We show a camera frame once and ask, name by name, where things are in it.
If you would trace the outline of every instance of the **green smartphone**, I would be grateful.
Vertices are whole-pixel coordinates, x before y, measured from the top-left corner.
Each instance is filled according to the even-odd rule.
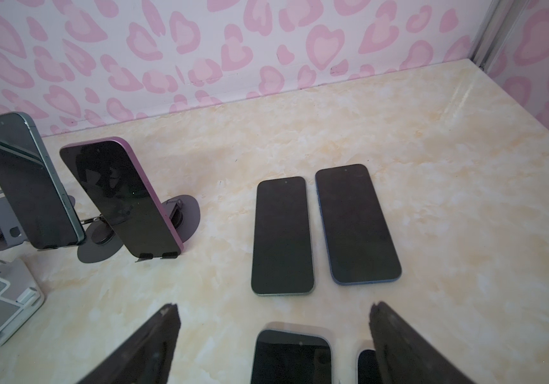
[[[35,123],[22,112],[0,115],[0,187],[35,248],[85,240]]]

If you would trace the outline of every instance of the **wall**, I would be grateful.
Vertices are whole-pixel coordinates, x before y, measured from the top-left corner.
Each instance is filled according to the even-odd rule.
[[[0,0],[0,113],[43,135],[468,56],[491,0]]]
[[[531,0],[489,75],[549,129],[549,0]]]

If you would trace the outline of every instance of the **marble surface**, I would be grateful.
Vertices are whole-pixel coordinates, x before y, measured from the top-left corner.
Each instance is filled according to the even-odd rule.
[[[248,382],[272,322],[325,335],[334,382],[354,383],[380,300],[478,383],[549,382],[549,132],[470,61],[46,138],[81,218],[97,211],[58,150],[112,135],[161,200],[198,199],[200,227],[176,260],[134,263],[122,248],[87,265],[75,248],[28,244],[1,253],[26,262],[47,301],[0,348],[0,382],[76,382],[171,302],[182,320],[171,383]],[[368,167],[396,244],[393,283],[330,276],[314,175],[354,163]],[[255,190],[287,176],[308,184],[316,288],[258,297]]]

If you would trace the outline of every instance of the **purple smartphone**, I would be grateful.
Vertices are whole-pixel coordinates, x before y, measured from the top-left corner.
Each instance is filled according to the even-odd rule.
[[[176,258],[183,242],[127,141],[84,141],[59,150],[63,162],[125,247],[140,259]]]

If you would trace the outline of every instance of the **phone screen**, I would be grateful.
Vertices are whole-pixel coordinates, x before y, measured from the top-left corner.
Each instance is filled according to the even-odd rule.
[[[0,187],[35,248],[79,242],[27,122],[15,113],[0,116]]]
[[[381,384],[377,355],[373,349],[364,349],[357,358],[357,384]]]
[[[358,284],[400,277],[400,261],[366,167],[328,168],[315,179],[334,280]]]
[[[59,154],[132,255],[149,259],[180,254],[170,219],[123,145],[114,140],[78,143]]]
[[[332,351],[317,336],[263,330],[257,336],[252,384],[331,384]]]
[[[258,295],[306,294],[314,283],[306,182],[301,177],[262,181],[251,288]]]

